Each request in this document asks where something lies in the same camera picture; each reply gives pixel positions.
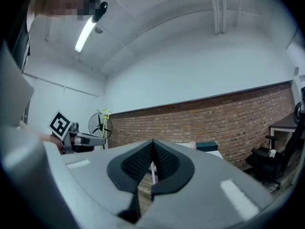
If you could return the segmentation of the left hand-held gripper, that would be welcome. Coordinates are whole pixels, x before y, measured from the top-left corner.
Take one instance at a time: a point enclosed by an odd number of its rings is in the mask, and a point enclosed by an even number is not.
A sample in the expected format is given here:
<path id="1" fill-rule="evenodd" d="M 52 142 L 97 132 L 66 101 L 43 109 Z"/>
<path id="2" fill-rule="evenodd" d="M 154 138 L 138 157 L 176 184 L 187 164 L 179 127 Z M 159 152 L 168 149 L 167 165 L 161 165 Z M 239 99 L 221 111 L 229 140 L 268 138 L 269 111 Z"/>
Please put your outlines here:
<path id="1" fill-rule="evenodd" d="M 106 139 L 94 135 L 79 133 L 79 124 L 72 122 L 58 110 L 49 124 L 49 129 L 57 136 L 62 145 L 62 154 L 74 153 L 74 146 L 102 146 Z"/>

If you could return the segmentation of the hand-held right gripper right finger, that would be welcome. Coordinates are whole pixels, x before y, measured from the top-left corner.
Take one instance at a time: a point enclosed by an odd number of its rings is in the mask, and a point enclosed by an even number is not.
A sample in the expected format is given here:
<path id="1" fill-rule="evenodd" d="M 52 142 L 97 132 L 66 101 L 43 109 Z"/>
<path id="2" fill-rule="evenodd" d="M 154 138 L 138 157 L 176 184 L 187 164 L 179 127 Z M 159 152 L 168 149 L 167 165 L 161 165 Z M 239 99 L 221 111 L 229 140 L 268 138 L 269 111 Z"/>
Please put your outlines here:
<path id="1" fill-rule="evenodd" d="M 155 196 L 137 222 L 142 229 L 250 228 L 273 196 L 251 176 L 224 159 L 162 141 L 188 156 L 194 174 L 180 191 Z"/>

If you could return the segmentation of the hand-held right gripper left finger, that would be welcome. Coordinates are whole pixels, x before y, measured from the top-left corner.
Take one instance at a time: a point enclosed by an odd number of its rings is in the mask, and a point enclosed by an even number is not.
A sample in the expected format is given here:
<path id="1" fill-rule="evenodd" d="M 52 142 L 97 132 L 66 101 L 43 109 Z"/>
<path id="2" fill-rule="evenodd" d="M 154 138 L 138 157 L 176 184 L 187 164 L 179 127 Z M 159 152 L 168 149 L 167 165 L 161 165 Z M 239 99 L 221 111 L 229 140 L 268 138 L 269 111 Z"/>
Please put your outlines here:
<path id="1" fill-rule="evenodd" d="M 45 142 L 48 181 L 51 191 L 47 215 L 56 225 L 131 225 L 127 217 L 135 208 L 137 195 L 120 191 L 107 174 L 116 156 L 134 151 L 137 142 L 105 151 L 61 156 L 56 146 Z"/>

